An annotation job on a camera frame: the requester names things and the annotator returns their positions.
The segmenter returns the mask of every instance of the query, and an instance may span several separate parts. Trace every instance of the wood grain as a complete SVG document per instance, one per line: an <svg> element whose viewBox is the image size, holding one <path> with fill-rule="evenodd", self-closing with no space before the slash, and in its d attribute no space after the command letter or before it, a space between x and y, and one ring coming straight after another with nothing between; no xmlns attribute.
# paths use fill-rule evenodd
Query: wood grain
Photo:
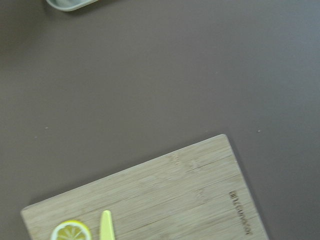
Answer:
<svg viewBox="0 0 320 240"><path fill-rule="evenodd" d="M112 212L117 240L268 239L223 134L30 205L21 214L33 240L50 239L69 219L84 222L98 240L104 210Z"/></svg>

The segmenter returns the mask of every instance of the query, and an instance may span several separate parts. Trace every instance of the bamboo board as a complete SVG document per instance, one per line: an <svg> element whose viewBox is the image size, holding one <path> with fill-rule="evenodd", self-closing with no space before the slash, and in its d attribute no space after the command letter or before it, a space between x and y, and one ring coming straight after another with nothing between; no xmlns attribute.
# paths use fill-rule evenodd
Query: bamboo board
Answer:
<svg viewBox="0 0 320 240"><path fill-rule="evenodd" d="M218 135L67 191L21 211L32 240L63 221L99 239L104 210L116 240L267 240L236 158Z"/></svg>

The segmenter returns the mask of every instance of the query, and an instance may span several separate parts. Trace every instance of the knife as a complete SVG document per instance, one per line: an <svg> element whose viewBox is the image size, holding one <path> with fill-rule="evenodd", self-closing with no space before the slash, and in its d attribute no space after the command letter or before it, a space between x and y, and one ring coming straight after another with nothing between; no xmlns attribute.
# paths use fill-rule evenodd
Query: knife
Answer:
<svg viewBox="0 0 320 240"><path fill-rule="evenodd" d="M100 240L115 240L114 226L112 224L111 212L102 212L100 220Z"/></svg>

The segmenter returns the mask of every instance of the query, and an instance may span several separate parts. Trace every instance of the gray table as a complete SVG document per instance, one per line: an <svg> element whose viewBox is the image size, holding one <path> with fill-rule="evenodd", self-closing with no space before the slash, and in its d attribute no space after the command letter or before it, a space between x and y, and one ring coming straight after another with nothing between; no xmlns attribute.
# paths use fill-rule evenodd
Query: gray table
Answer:
<svg viewBox="0 0 320 240"><path fill-rule="evenodd" d="M320 2L0 8L0 237L20 210L220 133L274 240L320 235Z"/></svg>

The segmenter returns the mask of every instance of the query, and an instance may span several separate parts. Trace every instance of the lemon slice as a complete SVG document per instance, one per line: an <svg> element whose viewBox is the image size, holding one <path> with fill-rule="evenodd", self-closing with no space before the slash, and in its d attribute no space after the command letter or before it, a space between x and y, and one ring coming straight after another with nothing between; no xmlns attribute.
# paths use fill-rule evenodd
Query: lemon slice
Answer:
<svg viewBox="0 0 320 240"><path fill-rule="evenodd" d="M60 223L52 232L51 240L91 240L89 228L77 220Z"/></svg>

